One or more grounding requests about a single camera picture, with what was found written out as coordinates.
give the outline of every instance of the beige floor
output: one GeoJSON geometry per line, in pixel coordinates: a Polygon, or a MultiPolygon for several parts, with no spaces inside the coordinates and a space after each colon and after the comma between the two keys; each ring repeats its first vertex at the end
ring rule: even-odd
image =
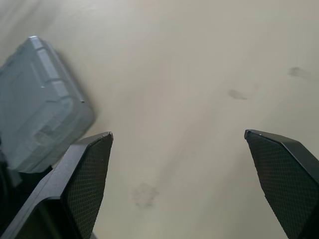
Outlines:
{"type": "Polygon", "coordinates": [[[61,53],[114,133],[99,239],[285,239],[244,129],[319,157],[317,0],[0,0],[0,64],[61,53]]]}

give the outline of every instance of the plastic case lid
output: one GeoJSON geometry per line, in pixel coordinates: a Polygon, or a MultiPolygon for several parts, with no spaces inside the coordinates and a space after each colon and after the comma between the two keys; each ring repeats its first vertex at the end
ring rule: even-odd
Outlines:
{"type": "Polygon", "coordinates": [[[88,100],[37,36],[0,68],[1,150],[11,169],[45,170],[93,121],[88,100]]]}

